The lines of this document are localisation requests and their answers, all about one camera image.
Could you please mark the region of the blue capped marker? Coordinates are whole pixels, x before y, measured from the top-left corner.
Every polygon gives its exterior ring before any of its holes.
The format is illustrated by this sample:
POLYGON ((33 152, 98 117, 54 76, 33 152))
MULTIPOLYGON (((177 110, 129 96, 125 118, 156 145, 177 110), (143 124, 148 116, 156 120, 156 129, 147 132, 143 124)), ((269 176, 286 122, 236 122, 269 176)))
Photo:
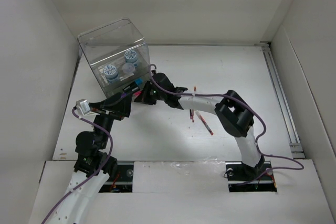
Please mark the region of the blue capped marker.
POLYGON ((143 83, 142 79, 138 78, 123 88, 124 93, 135 93, 141 90, 140 86, 143 83))

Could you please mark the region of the small dark glitter jar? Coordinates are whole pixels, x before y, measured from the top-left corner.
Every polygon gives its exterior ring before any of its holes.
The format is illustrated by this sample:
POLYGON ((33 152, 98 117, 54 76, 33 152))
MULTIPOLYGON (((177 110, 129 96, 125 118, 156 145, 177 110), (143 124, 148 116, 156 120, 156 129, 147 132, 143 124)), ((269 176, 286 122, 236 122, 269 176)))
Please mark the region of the small dark glitter jar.
POLYGON ((122 66, 122 71, 124 74, 133 74, 136 71, 136 67, 133 63, 126 62, 122 66))

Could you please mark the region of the blue slime jar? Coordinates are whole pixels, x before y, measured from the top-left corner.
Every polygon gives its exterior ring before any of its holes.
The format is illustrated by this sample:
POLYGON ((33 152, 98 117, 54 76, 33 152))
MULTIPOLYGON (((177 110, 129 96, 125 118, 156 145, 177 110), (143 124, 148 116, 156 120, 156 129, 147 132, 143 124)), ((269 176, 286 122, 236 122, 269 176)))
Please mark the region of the blue slime jar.
POLYGON ((119 81, 119 73, 114 65, 108 64, 103 68, 103 75, 108 83, 119 81))
POLYGON ((124 59, 126 63, 131 63, 133 64, 135 67, 138 66, 139 60, 138 60, 138 54, 137 51, 134 49, 131 50, 127 50, 124 53, 124 59))

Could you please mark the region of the clear acrylic drawer organizer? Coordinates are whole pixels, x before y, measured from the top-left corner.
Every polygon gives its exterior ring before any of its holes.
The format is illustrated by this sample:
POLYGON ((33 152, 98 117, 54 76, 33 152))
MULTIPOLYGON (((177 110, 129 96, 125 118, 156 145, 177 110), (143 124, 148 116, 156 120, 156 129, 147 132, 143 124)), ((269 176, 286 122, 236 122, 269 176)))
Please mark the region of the clear acrylic drawer organizer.
POLYGON ((101 25, 81 33, 78 44, 107 98, 118 92, 136 79, 142 79, 140 88, 149 81, 150 55, 145 38, 128 18, 101 25), (133 74, 124 74, 122 66, 126 63, 124 53, 134 49, 138 54, 138 66, 133 74), (119 73, 119 81, 108 83, 103 75, 103 68, 114 65, 119 73))

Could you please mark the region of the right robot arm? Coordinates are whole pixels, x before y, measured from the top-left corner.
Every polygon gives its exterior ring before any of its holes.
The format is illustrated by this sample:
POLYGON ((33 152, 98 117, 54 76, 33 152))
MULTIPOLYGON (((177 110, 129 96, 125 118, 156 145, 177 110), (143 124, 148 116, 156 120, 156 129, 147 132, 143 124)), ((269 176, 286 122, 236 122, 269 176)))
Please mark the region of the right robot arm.
POLYGON ((216 115, 226 133, 236 140, 242 156, 243 181, 260 176, 265 158, 257 148, 254 115, 246 102, 233 90, 223 97, 186 91, 185 87, 174 86, 164 73, 156 73, 146 82, 135 102, 155 105, 157 101, 164 101, 171 108, 216 115))

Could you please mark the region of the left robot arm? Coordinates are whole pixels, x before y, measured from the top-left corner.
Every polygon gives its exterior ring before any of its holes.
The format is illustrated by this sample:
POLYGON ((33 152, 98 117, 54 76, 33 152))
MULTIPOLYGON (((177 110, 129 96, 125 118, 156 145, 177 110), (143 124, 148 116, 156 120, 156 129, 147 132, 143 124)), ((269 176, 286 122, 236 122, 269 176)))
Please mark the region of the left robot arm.
POLYGON ((76 137, 78 154, 65 194, 52 207, 43 223, 84 223, 90 205, 105 182, 115 178, 118 161, 112 156, 111 128, 115 120, 129 117, 132 94, 117 93, 101 102, 78 100, 71 112, 78 120, 90 124, 92 131, 76 137))

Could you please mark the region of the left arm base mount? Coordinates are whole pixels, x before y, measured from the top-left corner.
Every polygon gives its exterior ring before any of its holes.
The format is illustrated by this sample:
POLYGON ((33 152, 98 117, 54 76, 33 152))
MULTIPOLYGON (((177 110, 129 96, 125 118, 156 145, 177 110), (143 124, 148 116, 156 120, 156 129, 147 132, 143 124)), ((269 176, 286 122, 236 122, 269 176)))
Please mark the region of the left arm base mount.
POLYGON ((104 183, 99 193, 131 193, 133 175, 134 162, 119 162, 116 174, 104 183))

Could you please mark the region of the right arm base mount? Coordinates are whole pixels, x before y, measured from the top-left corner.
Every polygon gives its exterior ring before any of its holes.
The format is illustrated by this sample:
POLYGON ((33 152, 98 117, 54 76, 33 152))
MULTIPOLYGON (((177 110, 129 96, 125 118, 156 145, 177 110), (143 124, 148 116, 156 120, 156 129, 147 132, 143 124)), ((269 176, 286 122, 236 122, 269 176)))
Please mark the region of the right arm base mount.
POLYGON ((228 181, 230 193, 277 192, 273 175, 261 174, 271 168, 270 161, 265 161, 256 172, 242 162, 226 162, 223 177, 228 181))

